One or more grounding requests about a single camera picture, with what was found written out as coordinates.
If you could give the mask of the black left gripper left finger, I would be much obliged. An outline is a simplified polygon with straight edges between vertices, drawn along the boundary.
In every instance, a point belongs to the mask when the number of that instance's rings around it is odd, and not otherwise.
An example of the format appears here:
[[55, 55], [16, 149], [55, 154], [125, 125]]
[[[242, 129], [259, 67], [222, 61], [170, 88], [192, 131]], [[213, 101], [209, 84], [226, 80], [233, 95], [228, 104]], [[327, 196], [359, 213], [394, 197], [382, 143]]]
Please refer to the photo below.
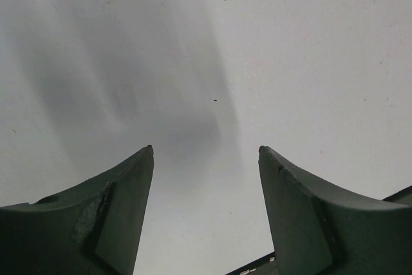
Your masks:
[[2, 274], [132, 274], [154, 170], [146, 146], [74, 187], [1, 208]]

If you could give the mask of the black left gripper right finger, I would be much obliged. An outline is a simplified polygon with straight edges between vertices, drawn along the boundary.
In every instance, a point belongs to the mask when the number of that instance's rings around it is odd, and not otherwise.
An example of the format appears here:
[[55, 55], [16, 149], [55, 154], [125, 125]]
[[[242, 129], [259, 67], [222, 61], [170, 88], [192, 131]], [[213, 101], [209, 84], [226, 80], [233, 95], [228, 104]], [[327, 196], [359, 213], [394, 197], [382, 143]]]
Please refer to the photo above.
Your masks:
[[410, 188], [370, 198], [267, 146], [258, 163], [280, 274], [411, 273]]

